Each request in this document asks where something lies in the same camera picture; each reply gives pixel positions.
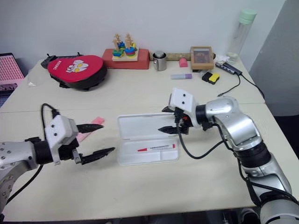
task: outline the metal cup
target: metal cup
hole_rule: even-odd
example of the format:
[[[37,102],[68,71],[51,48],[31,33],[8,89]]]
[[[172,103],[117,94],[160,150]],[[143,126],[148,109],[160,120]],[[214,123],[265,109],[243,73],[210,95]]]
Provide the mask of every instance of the metal cup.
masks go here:
[[[153,54],[153,58],[154,58],[154,67],[157,71],[164,71],[167,68],[166,54],[163,51],[157,50]]]

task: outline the gray wall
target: gray wall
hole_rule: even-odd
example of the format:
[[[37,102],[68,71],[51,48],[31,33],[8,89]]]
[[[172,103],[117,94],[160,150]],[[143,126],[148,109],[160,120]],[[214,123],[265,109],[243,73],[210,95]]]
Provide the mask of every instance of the gray wall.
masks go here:
[[[299,114],[299,0],[287,0],[250,74],[274,116]]]

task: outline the green bottle cap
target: green bottle cap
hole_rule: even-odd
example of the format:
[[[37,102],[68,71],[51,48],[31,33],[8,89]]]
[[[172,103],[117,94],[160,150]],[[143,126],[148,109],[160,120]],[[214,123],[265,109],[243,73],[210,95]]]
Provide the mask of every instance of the green bottle cap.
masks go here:
[[[257,12],[251,9],[243,9],[240,13],[239,22],[245,25],[250,25],[253,23]]]

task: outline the clear water bottle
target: clear water bottle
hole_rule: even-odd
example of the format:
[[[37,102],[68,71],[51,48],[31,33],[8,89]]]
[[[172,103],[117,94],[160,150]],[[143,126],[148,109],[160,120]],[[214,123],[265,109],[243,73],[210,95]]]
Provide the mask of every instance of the clear water bottle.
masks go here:
[[[239,25],[234,32],[233,39],[230,42],[228,52],[226,54],[229,57],[228,62],[230,64],[234,64],[238,59],[256,14],[256,11],[250,9],[244,9],[241,11]]]

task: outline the yellow sponge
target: yellow sponge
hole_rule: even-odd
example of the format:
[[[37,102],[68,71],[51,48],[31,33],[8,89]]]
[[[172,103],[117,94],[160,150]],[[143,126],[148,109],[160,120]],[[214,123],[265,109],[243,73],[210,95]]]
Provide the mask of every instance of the yellow sponge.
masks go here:
[[[220,75],[218,73],[213,73],[213,75],[209,77],[209,83],[214,85],[218,81],[219,77]]]

